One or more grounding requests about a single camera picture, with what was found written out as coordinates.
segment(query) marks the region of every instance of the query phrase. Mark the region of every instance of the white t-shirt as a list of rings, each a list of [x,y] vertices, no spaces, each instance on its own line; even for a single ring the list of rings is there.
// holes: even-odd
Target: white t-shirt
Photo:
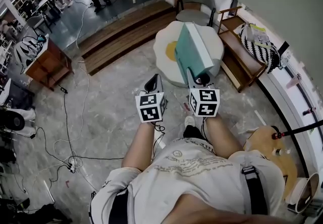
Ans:
[[[142,173],[132,167],[111,171],[92,199],[91,219],[95,224],[109,223],[114,198],[127,186],[129,224],[162,223],[182,194],[194,195],[215,209],[244,214],[246,193],[240,178],[246,160],[259,172],[268,212],[274,215],[285,187],[274,163],[256,150],[239,151],[224,159],[201,139],[179,138]]]

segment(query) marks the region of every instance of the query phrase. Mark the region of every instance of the white helmet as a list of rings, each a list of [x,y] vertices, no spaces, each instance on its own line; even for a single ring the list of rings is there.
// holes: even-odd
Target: white helmet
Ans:
[[[18,42],[14,49],[15,58],[23,67],[28,67],[37,56],[37,48],[27,42]]]

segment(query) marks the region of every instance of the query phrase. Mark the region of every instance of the wooden platform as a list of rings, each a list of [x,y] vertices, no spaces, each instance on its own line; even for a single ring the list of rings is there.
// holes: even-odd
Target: wooden platform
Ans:
[[[175,9],[160,1],[96,32],[79,45],[87,72],[94,75],[129,51],[154,39],[158,31],[175,20],[175,16]]]

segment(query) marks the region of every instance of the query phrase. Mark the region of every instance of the black strap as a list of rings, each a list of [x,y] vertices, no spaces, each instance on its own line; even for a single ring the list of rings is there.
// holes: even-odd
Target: black strap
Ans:
[[[251,213],[268,215],[267,203],[261,185],[261,180],[254,166],[247,166],[242,169],[245,175],[251,202]]]
[[[128,188],[118,193],[113,201],[109,216],[109,224],[128,223]]]

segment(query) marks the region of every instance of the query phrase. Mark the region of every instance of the gray marble floor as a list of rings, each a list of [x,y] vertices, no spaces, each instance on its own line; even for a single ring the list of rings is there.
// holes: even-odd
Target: gray marble floor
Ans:
[[[73,60],[75,74],[70,74],[61,85],[68,90],[66,110],[68,128],[73,150],[77,155],[89,157],[123,157],[131,144],[140,123],[135,106],[135,95],[140,84],[147,77],[158,73],[153,53],[154,41],[135,49],[118,59],[102,71],[89,77],[79,63],[80,58]],[[219,113],[243,144],[249,134],[246,131],[262,125],[256,112],[268,125],[276,125],[284,130],[284,125],[276,111],[257,85],[238,93],[224,72],[220,71],[215,78],[216,87],[221,91]],[[83,114],[83,101],[87,93]],[[167,144],[182,135],[184,119],[189,114],[185,110],[188,91],[171,85],[163,80],[164,90],[169,101],[165,112],[163,126],[166,135],[163,143]],[[70,156],[71,150],[67,140],[64,97],[57,88],[55,92],[42,88],[36,95],[36,125],[46,132],[46,144],[50,153],[61,159]],[[40,208],[51,203],[49,179],[57,178],[60,162],[45,152],[45,139],[41,131],[34,139],[15,137],[14,146],[20,172],[24,177],[24,186],[28,194],[22,193],[14,180],[8,180],[16,198],[29,197],[30,209]],[[120,160],[83,159],[77,162],[78,173],[72,174],[61,168],[58,181],[52,184],[51,194],[56,207],[70,216],[74,223],[88,223],[88,205],[90,194],[98,190],[109,172],[120,167]],[[282,204],[280,216],[296,220],[297,216],[286,211]]]

